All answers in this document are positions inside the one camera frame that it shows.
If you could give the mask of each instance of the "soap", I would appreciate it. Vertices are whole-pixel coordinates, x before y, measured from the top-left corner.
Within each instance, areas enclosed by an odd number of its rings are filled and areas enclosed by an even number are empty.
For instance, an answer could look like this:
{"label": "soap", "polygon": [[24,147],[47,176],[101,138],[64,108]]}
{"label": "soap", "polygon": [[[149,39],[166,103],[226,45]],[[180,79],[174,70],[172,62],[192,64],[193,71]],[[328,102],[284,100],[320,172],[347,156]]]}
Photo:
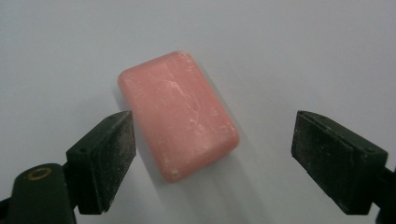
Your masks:
{"label": "soap", "polygon": [[163,176],[176,182],[237,147],[239,134],[189,53],[123,71],[120,90]]}

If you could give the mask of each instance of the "pink soap bar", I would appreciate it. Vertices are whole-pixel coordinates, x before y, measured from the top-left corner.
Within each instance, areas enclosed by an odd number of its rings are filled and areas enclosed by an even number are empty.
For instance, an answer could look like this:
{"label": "pink soap bar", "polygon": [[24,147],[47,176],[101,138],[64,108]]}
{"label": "pink soap bar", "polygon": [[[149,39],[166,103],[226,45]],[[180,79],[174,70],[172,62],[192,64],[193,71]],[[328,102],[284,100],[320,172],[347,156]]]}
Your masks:
{"label": "pink soap bar", "polygon": [[219,159],[239,143],[233,122],[186,52],[127,69],[119,85],[169,182]]}

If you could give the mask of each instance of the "soap bar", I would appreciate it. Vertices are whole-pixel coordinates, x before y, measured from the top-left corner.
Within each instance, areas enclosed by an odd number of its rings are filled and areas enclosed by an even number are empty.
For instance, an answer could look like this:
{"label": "soap bar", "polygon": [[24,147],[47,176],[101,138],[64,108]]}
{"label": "soap bar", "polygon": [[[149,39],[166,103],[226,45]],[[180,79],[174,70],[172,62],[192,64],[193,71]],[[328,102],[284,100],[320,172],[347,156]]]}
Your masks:
{"label": "soap bar", "polygon": [[184,51],[125,70],[119,86],[168,182],[192,174],[239,143],[233,122]]}

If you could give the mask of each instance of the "white surface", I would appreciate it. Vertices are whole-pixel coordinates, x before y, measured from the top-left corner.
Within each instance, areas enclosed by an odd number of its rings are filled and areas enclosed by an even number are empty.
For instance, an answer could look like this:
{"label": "white surface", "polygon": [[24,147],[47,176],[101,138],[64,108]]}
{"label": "white surface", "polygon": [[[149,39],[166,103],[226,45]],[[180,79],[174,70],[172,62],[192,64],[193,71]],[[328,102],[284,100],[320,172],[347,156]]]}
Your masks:
{"label": "white surface", "polygon": [[1,1],[0,198],[126,109],[122,70],[184,49],[232,112],[240,147],[169,185],[137,131],[109,212],[78,223],[374,223],[375,206],[344,215],[290,145],[297,110],[309,110],[387,150],[394,169],[395,11],[388,0]]}

